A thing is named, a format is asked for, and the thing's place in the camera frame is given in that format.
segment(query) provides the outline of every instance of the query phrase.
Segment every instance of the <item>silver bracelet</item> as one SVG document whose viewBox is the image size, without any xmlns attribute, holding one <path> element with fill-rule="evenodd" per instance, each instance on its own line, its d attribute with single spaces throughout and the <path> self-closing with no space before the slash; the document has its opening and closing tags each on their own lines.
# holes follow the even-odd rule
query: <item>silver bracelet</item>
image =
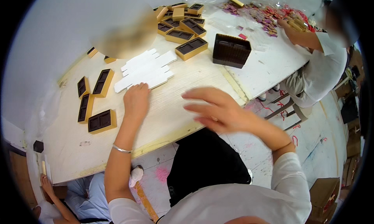
<svg viewBox="0 0 374 224">
<path fill-rule="evenodd" d="M 119 147 L 117 147 L 115 144 L 113 144 L 113 148 L 115 148 L 116 150 L 118 150 L 119 152 L 123 152 L 123 153 L 131 153 L 132 150 L 124 150 L 124 149 L 121 149 Z"/>
</svg>

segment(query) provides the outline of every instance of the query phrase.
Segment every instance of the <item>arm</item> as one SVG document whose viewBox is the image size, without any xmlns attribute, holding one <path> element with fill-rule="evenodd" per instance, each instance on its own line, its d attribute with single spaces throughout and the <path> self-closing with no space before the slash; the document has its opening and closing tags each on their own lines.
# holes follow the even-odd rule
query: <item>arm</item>
<svg viewBox="0 0 374 224">
<path fill-rule="evenodd" d="M 125 113 L 114 144 L 124 150 L 132 150 L 135 136 L 147 114 L 148 85 L 132 86 L 124 95 Z M 110 151 L 105 169 L 104 185 L 108 203 L 116 198 L 128 198 L 135 201 L 129 188 L 131 154 L 115 148 Z"/>
<path fill-rule="evenodd" d="M 55 224 L 80 224 L 80 222 L 74 217 L 74 215 L 70 212 L 68 208 L 60 201 L 60 199 L 55 195 L 53 191 L 52 184 L 48 180 L 46 175 L 40 175 L 40 183 L 41 187 L 44 191 L 49 195 L 53 203 L 56 205 L 58 210 L 63 215 L 62 220 L 53 220 Z"/>
<path fill-rule="evenodd" d="M 200 114 L 195 121 L 219 133 L 248 132 L 259 137 L 273 152 L 273 162 L 287 152 L 295 152 L 288 135 L 270 122 L 242 109 L 227 93 L 216 88 L 192 89 L 184 99 L 201 99 L 212 105 L 186 105 L 184 108 Z"/>
<path fill-rule="evenodd" d="M 298 44 L 303 47 L 308 47 L 309 49 L 311 49 L 311 52 L 313 52 L 313 50 L 315 49 L 320 52 L 324 51 L 315 33 L 298 32 L 294 30 L 289 24 L 287 24 L 285 20 L 278 20 L 277 22 L 278 22 L 278 25 L 284 29 L 284 32 L 286 33 L 288 39 L 293 44 Z"/>
</svg>

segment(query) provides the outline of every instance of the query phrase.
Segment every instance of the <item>stool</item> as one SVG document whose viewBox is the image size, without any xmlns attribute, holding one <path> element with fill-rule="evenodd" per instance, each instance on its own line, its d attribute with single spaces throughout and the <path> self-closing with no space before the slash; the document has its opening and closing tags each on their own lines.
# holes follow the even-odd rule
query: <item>stool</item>
<svg viewBox="0 0 374 224">
<path fill-rule="evenodd" d="M 272 103 L 277 103 L 278 101 L 282 100 L 283 98 L 285 98 L 287 96 L 289 96 L 288 93 L 285 94 L 285 95 L 283 95 L 283 96 L 281 96 L 280 98 L 272 101 Z M 283 105 L 281 108 L 279 108 L 278 110 L 274 111 L 274 113 L 266 116 L 265 119 L 270 119 L 270 118 L 276 116 L 277 114 L 279 114 L 282 111 L 286 110 L 290 106 L 293 106 L 294 110 L 291 111 L 291 112 L 289 112 L 287 114 L 287 117 L 296 113 L 297 116 L 300 118 L 300 121 L 298 121 L 297 123 L 293 124 L 292 126 L 286 128 L 286 129 L 284 129 L 285 131 L 287 131 L 288 129 L 293 128 L 293 127 L 297 126 L 298 124 L 301 124 L 302 122 L 304 122 L 305 120 L 307 120 L 308 117 L 311 115 L 311 110 L 313 109 L 312 106 L 311 107 L 302 108 L 302 107 L 296 105 L 294 103 L 294 101 L 292 100 L 292 98 L 290 97 L 289 102 L 286 105 Z"/>
</svg>

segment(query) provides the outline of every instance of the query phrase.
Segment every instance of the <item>shoe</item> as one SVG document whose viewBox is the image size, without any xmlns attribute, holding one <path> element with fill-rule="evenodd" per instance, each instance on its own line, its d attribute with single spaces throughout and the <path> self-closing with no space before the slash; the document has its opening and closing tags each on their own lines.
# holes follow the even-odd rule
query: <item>shoe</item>
<svg viewBox="0 0 374 224">
<path fill-rule="evenodd" d="M 279 84 L 277 84 L 276 86 L 272 87 L 272 89 L 273 89 L 275 92 L 278 92 L 280 87 L 281 87 L 281 86 L 280 86 Z"/>
<path fill-rule="evenodd" d="M 266 93 L 261 94 L 257 97 L 260 101 L 266 101 Z"/>
<path fill-rule="evenodd" d="M 141 166 L 136 166 L 132 171 L 130 175 L 130 181 L 129 181 L 129 187 L 134 187 L 135 184 L 141 180 L 141 178 L 144 175 L 144 170 Z"/>
</svg>

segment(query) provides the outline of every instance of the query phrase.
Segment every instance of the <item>wooden stool leg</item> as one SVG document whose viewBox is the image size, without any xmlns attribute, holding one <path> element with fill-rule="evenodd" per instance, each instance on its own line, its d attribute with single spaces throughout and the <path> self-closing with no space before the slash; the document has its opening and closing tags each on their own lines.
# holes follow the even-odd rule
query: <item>wooden stool leg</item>
<svg viewBox="0 0 374 224">
<path fill-rule="evenodd" d="M 302 121 L 300 120 L 300 121 L 297 122 L 296 124 L 293 124 L 291 127 L 288 127 L 288 128 L 286 128 L 286 129 L 284 129 L 284 131 L 287 131 L 288 129 L 293 128 L 293 127 L 295 127 L 296 125 L 299 125 L 299 124 L 301 124 L 301 123 L 302 123 Z"/>
<path fill-rule="evenodd" d="M 281 96 L 281 97 L 275 99 L 274 101 L 272 101 L 272 103 L 277 103 L 278 101 L 282 100 L 283 98 L 285 98 L 285 97 L 287 97 L 287 96 L 289 96 L 289 93 L 286 93 L 285 95 L 283 95 L 283 96 Z"/>
<path fill-rule="evenodd" d="M 291 115 L 293 115 L 294 113 L 296 113 L 295 110 L 289 112 L 286 116 L 287 116 L 287 117 L 288 117 L 288 116 L 291 116 Z"/>
<path fill-rule="evenodd" d="M 266 116 L 265 119 L 270 119 L 270 118 L 276 116 L 277 114 L 281 113 L 282 111 L 284 111 L 284 110 L 287 109 L 288 107 L 292 106 L 293 103 L 294 103 L 294 101 L 290 98 L 290 99 L 289 99 L 289 102 L 288 102 L 286 105 L 284 105 L 284 106 L 282 106 L 281 108 L 279 108 L 278 110 L 274 111 L 274 113 L 272 113 L 272 114 Z"/>
</svg>

